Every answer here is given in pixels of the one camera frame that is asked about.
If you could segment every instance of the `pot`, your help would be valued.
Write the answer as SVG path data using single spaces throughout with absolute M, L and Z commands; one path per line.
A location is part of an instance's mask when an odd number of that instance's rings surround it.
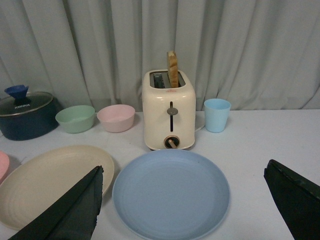
M 10 140 L 34 139 L 54 130 L 59 124 L 58 101 L 48 92 L 27 92 L 17 85 L 5 90 L 10 96 L 0 100 L 0 130 Z

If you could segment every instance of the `dark blue pot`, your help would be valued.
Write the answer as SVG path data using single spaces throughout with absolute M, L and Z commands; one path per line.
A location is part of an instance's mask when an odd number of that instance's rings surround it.
M 19 100 L 4 98 L 0 101 L 0 130 L 14 141 L 40 137 L 59 125 L 55 118 L 59 110 L 58 101 L 47 92 L 30 93 Z

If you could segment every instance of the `lid handle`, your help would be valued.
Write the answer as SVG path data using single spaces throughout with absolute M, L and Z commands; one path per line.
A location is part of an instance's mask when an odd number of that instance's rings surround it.
M 25 85 L 15 85 L 6 88 L 4 91 L 15 99 L 24 99 L 28 92 L 28 86 Z

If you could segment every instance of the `toaster knob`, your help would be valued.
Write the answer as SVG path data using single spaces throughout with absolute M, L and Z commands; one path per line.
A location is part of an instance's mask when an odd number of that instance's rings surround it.
M 167 136 L 164 140 L 164 145 L 167 149 L 176 149 L 180 144 L 177 136 Z
M 170 108 L 167 109 L 166 111 L 170 116 L 174 116 L 178 114 L 178 109 L 174 108 L 171 106 Z

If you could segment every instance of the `blue cup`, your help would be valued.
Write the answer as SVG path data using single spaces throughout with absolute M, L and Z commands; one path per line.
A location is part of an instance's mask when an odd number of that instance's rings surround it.
M 227 123 L 231 104 L 227 100 L 212 98 L 204 102 L 205 128 L 212 133 L 221 133 Z

